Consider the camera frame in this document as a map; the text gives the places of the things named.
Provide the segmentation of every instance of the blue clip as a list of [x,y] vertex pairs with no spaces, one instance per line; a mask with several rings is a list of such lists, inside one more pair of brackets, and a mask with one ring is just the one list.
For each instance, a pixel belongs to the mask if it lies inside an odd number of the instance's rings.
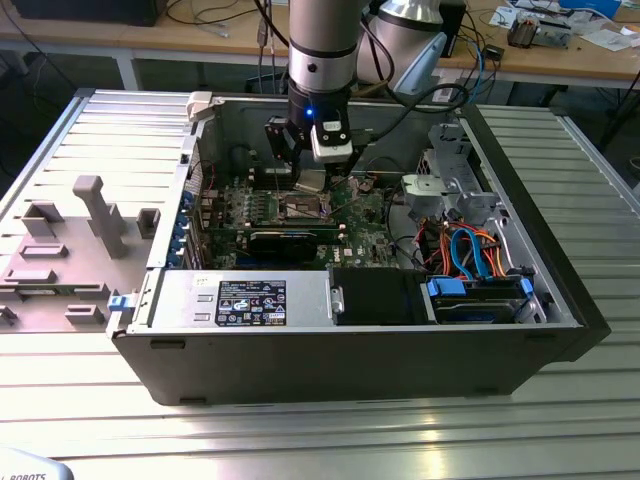
[[180,262],[180,257],[178,257],[175,253],[169,253],[167,255],[167,267],[176,268],[179,267],[181,263],[182,262]]
[[173,226],[173,236],[175,238],[182,238],[184,237],[184,235],[185,235],[184,228],[182,228],[180,225]]
[[533,296],[533,285],[531,285],[531,281],[528,278],[521,279],[520,286],[527,297],[531,298]]
[[194,203],[193,193],[187,192],[186,190],[182,192],[182,201],[180,203],[183,208],[191,208]]
[[176,252],[182,248],[182,243],[177,238],[171,240],[169,244],[169,250],[175,250]]
[[107,309],[110,312],[131,312],[136,307],[137,295],[115,295],[109,299]]
[[176,215],[176,223],[181,227],[186,227],[189,224],[189,219],[186,215],[179,213]]
[[438,277],[432,278],[427,284],[430,297],[457,296],[464,297],[467,294],[464,283],[459,278]]

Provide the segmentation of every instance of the black cable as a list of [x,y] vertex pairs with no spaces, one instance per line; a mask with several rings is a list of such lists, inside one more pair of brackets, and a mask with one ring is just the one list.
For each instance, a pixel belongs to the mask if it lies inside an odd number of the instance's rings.
[[381,138],[387,136],[398,125],[400,125],[402,120],[404,120],[407,117],[407,115],[409,115],[409,113],[411,113],[411,111],[420,102],[422,102],[425,98],[427,98],[429,95],[433,95],[438,90],[447,90],[447,89],[454,89],[454,90],[457,90],[460,93],[462,93],[462,100],[459,100],[458,102],[454,103],[453,105],[450,105],[450,106],[445,107],[445,108],[439,108],[439,109],[434,109],[434,110],[430,110],[430,111],[423,110],[423,111],[425,113],[434,113],[434,114],[452,112],[456,108],[459,108],[462,105],[464,105],[465,103],[467,103],[467,100],[469,100],[469,90],[464,88],[462,85],[458,85],[457,83],[441,83],[441,84],[438,84],[438,85],[436,85],[434,87],[431,87],[426,92],[424,92],[422,95],[418,96],[415,100],[413,100],[409,105],[407,105],[405,107],[404,111],[398,116],[398,118],[396,118],[393,122],[391,122],[391,124],[387,128],[385,128],[382,132],[377,133],[377,134],[373,134],[371,136],[371,139],[373,141],[378,141]]
[[2,11],[4,12],[4,14],[5,14],[5,16],[7,17],[7,19],[8,19],[8,20],[11,22],[11,24],[12,24],[14,27],[16,27],[16,29],[20,32],[20,35],[22,35],[22,37],[23,37],[27,42],[29,42],[29,43],[31,44],[31,46],[32,46],[33,48],[35,48],[35,49],[38,51],[38,53],[39,53],[40,55],[42,55],[42,56],[47,60],[47,62],[49,62],[49,65],[51,65],[51,66],[53,67],[53,69],[54,69],[56,72],[58,72],[58,74],[59,74],[59,75],[64,79],[64,81],[65,81],[65,82],[67,82],[67,84],[69,85],[69,87],[71,87],[71,89],[75,92],[75,91],[78,89],[78,87],[76,86],[76,84],[75,84],[75,83],[73,83],[73,82],[69,79],[69,77],[67,77],[67,76],[64,74],[64,72],[63,72],[62,70],[60,70],[60,69],[58,68],[58,66],[57,66],[55,63],[53,63],[53,62],[51,61],[51,59],[49,58],[49,56],[48,56],[46,53],[44,53],[44,52],[40,49],[40,47],[38,47],[38,45],[36,45],[36,44],[35,44],[35,42],[34,42],[33,40],[31,40],[31,38],[29,37],[29,35],[27,35],[27,34],[26,34],[26,33],[25,33],[21,28],[20,28],[20,26],[19,26],[19,25],[18,25],[18,24],[13,20],[13,18],[11,18],[11,15],[9,15],[9,12],[7,11],[7,7],[5,6],[4,2],[0,1],[0,7],[2,7]]
[[598,148],[600,149],[601,152],[604,152],[606,150],[606,148],[609,146],[611,141],[622,129],[626,121],[634,114],[635,110],[640,105],[640,93],[638,92],[635,93],[635,97],[632,98],[627,104],[627,99],[629,98],[629,95],[631,95],[631,92],[633,92],[633,89],[636,86],[636,83],[638,83],[639,79],[640,79],[640,70],[638,70],[638,73],[633,79],[633,82],[631,82],[629,89],[625,92],[624,96],[622,97],[622,101],[620,102],[620,105],[616,109],[613,115],[613,118],[608,123],[604,133],[602,134],[602,137],[600,138],[600,143],[598,145]]
[[258,53],[258,88],[260,94],[264,93],[262,90],[262,57],[264,56],[264,47],[260,47],[260,53]]
[[[384,44],[371,31],[371,29],[369,28],[369,24],[367,23],[366,17],[364,15],[361,17],[360,24],[362,25],[362,28],[366,32],[367,36],[369,36],[369,46],[371,47],[371,54],[373,56],[373,62],[375,64],[375,66],[376,66],[376,72],[378,73],[378,78],[380,78],[381,81],[389,81],[389,79],[393,78],[393,75],[395,75],[395,64],[393,62],[393,58],[391,57],[391,54],[389,53],[389,50],[387,50],[387,48],[384,46]],[[387,79],[384,78],[384,75],[382,73],[382,68],[380,66],[380,59],[378,58],[378,54],[377,54],[376,48],[374,46],[374,43],[375,43],[376,46],[378,46],[378,47],[380,47],[382,49],[382,52],[384,53],[384,55],[387,57],[387,60],[389,61],[390,74],[388,75]],[[438,90],[444,90],[444,89],[446,89],[446,87],[444,87],[444,85],[445,84],[437,85],[436,87],[433,87],[432,89],[428,90],[428,92],[434,93],[434,92],[437,92]],[[454,88],[456,90],[460,91],[460,86],[459,85],[456,85],[456,84],[446,84],[446,85],[455,85]],[[412,103],[405,102],[402,98],[400,98],[398,95],[396,95],[396,93],[393,90],[391,90],[391,88],[389,88],[389,85],[385,86],[385,91],[393,99],[393,101],[395,101],[396,103],[399,103],[400,105],[405,107],[405,109],[408,109],[406,111],[406,113],[404,114],[404,116],[408,115],[409,112],[411,112],[411,111],[416,111],[416,112],[420,112],[420,113],[429,113],[429,114],[431,114],[431,113],[449,112],[449,111],[455,110],[459,106],[463,105],[469,99],[469,92],[466,89],[464,89],[466,94],[465,94],[465,100],[463,100],[462,103],[454,105],[453,107],[451,107],[451,109],[445,108],[445,109],[434,111],[434,110],[430,110],[430,109],[417,108],[417,104],[412,104]],[[422,96],[420,98],[419,102],[424,100],[424,98],[426,98],[426,96],[427,95]]]
[[636,78],[633,79],[633,82],[631,83],[631,86],[629,87],[629,89],[626,91],[626,93],[624,94],[624,97],[622,97],[622,101],[620,102],[620,107],[622,105],[624,105],[624,102],[627,101],[627,98],[629,97],[629,95],[631,94],[631,92],[633,91],[633,87],[636,86],[636,83],[638,83],[638,80],[640,79],[640,70],[638,70],[638,73],[636,74]]
[[286,38],[284,38],[284,35],[282,35],[282,33],[280,33],[280,30],[278,30],[278,28],[273,24],[273,22],[269,18],[269,15],[267,15],[267,12],[264,10],[264,8],[262,8],[262,5],[260,5],[260,0],[253,0],[253,3],[256,4],[257,10],[260,12],[260,15],[262,15],[262,18],[264,18],[264,21],[267,22],[267,25],[269,25],[269,28],[273,30],[273,33],[276,34],[276,37],[278,37],[280,41],[287,48],[289,48],[289,41]]
[[369,160],[369,162],[367,163],[367,165],[364,167],[364,173],[366,174],[369,171],[369,167],[371,167],[371,165],[376,161],[376,160],[387,160],[388,162],[392,163],[399,172],[403,172],[406,173],[406,169],[402,168],[400,166],[400,163],[393,157],[389,157],[387,155],[380,155],[379,157],[373,157],[371,160]]
[[205,8],[204,10],[200,10],[198,13],[196,13],[196,17],[199,17],[200,15],[202,15],[203,13],[207,13],[207,12],[213,12],[215,10],[226,10],[227,8],[231,8],[235,5],[238,4],[240,0],[233,0],[233,2],[227,4],[227,5],[223,5],[221,7],[209,7],[209,8]]
[[[369,48],[371,48],[371,56],[373,57],[373,61],[376,65],[376,71],[378,73],[378,77],[380,77],[380,80],[385,80],[386,82],[390,82],[391,79],[393,79],[393,76],[396,74],[396,65],[395,65],[395,62],[393,61],[393,58],[391,57],[391,53],[389,53],[389,50],[387,50],[387,47],[385,47],[384,44],[380,41],[380,39],[376,37],[374,33],[371,31],[371,27],[369,27],[369,24],[367,23],[367,17],[365,17],[364,14],[362,14],[362,17],[360,18],[360,26],[363,28],[363,30],[369,37]],[[374,46],[374,43],[375,45],[378,46],[378,48],[380,48],[380,50],[382,50],[382,53],[384,54],[385,57],[387,57],[387,61],[389,62],[389,75],[387,75],[386,78],[382,74],[382,68],[380,67],[380,60],[378,59],[378,53],[376,52],[376,47]]]
[[[171,20],[173,20],[174,22],[178,22],[181,23],[182,25],[211,25],[213,23],[219,23],[219,22],[225,22],[227,20],[233,20],[234,18],[238,18],[241,17],[242,15],[247,15],[249,13],[253,13],[253,12],[257,12],[257,10],[254,8],[252,10],[246,10],[244,12],[240,12],[240,13],[236,13],[235,15],[230,15],[228,17],[224,17],[224,18],[216,18],[215,20],[211,20],[211,21],[207,21],[207,22],[185,22],[184,20],[180,20],[179,18],[174,17],[173,15],[171,15],[171,9],[173,7],[175,7],[177,4],[181,3],[183,0],[176,0],[175,2],[173,2],[171,5],[169,5],[167,7],[167,17],[169,17]],[[205,9],[202,12],[198,13],[198,15],[200,15],[201,13],[205,12],[205,11],[209,11],[210,9]]]
[[[473,19],[473,17],[471,16],[471,14],[469,13],[469,11],[468,11],[468,10],[465,10],[464,14],[465,14],[465,16],[467,16],[467,17],[469,18],[469,21],[471,22],[471,27],[468,27],[468,26],[466,26],[466,25],[460,25],[460,27],[461,27],[461,28],[465,28],[465,29],[470,30],[470,31],[472,31],[473,33],[475,33],[475,37],[476,37],[476,39],[475,39],[475,43],[476,43],[476,45],[478,46],[478,50],[480,51],[480,54],[482,54],[482,52],[484,51],[485,47],[487,46],[487,42],[485,41],[484,36],[482,35],[482,33],[480,33],[480,31],[479,31],[479,30],[478,30],[478,28],[476,27],[476,22],[475,22],[475,20]],[[471,80],[471,77],[472,77],[472,75],[473,75],[473,72],[478,68],[479,64],[480,64],[480,59],[479,59],[479,58],[477,58],[477,52],[476,52],[475,63],[474,63],[474,65],[473,65],[473,68],[471,69],[471,71],[469,72],[469,75],[467,76],[467,79],[466,79],[466,80],[465,80],[465,82],[463,83],[463,86],[464,86],[465,88],[467,88],[467,85],[468,85],[468,83],[469,83],[469,80]],[[478,75],[478,78],[476,79],[476,83],[475,83],[475,85],[473,86],[473,88],[479,88],[479,82],[480,82],[481,80],[482,80],[482,79],[480,78],[480,75]]]

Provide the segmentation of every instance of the table leg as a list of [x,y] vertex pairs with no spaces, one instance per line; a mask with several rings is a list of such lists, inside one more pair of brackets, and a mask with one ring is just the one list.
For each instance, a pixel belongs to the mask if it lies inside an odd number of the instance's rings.
[[116,57],[118,70],[125,90],[144,90],[136,61],[132,57]]

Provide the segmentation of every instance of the connector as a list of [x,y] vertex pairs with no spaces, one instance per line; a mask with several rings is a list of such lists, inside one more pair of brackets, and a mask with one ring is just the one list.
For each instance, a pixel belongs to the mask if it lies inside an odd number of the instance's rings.
[[267,27],[267,22],[264,19],[260,20],[260,24],[258,25],[258,35],[256,36],[256,41],[258,42],[259,47],[267,46],[267,39],[269,37],[269,27]]

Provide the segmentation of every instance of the blue latch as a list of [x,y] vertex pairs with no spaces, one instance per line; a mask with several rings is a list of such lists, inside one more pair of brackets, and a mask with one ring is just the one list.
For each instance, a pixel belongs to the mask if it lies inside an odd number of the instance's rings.
[[528,278],[521,279],[520,286],[527,297],[531,297],[533,295],[533,285],[531,285],[531,281]]
[[131,312],[136,307],[137,295],[114,295],[109,299],[107,309],[110,312]]
[[427,284],[430,297],[437,296],[465,296],[467,291],[459,278],[432,278]]

